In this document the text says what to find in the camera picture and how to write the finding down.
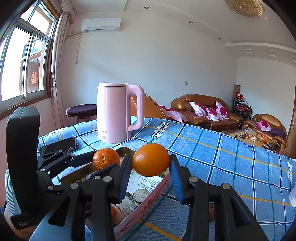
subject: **black smartphone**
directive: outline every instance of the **black smartphone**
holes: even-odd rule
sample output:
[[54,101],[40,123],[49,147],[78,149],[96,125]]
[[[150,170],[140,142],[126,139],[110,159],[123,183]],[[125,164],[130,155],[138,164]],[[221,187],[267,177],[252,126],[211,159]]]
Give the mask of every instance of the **black smartphone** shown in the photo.
[[70,137],[39,148],[40,155],[62,150],[65,154],[78,150],[79,146],[74,137]]

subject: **air conditioner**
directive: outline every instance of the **air conditioner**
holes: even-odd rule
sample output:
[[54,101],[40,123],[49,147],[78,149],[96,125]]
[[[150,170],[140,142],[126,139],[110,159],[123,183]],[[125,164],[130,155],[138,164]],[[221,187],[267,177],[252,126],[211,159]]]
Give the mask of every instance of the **air conditioner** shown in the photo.
[[121,18],[90,18],[84,19],[82,32],[119,31]]

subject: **window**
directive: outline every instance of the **window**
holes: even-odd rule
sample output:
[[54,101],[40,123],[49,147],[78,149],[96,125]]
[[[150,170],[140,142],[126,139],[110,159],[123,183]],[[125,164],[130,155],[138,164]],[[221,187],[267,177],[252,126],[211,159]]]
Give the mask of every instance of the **window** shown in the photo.
[[0,111],[46,94],[49,44],[57,20],[36,1],[0,45]]

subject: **round stool cushion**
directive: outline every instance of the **round stool cushion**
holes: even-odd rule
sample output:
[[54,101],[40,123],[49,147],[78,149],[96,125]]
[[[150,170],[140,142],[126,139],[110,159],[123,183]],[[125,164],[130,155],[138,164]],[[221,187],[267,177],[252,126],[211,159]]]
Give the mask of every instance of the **round stool cushion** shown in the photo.
[[92,115],[96,115],[96,104],[80,104],[66,110],[67,117],[85,118]]

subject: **orange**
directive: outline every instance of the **orange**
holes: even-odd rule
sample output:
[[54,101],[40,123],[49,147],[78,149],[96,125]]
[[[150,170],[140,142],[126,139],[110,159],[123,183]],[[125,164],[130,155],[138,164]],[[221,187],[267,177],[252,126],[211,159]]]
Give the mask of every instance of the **orange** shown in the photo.
[[114,207],[113,205],[111,205],[111,217],[112,217],[112,220],[114,220],[117,216],[117,210],[116,210],[116,207]]
[[167,150],[160,144],[148,143],[133,155],[133,168],[137,173],[153,177],[163,173],[170,164]]
[[116,151],[110,148],[103,148],[98,150],[93,156],[93,165],[96,170],[116,163],[120,165],[120,157]]

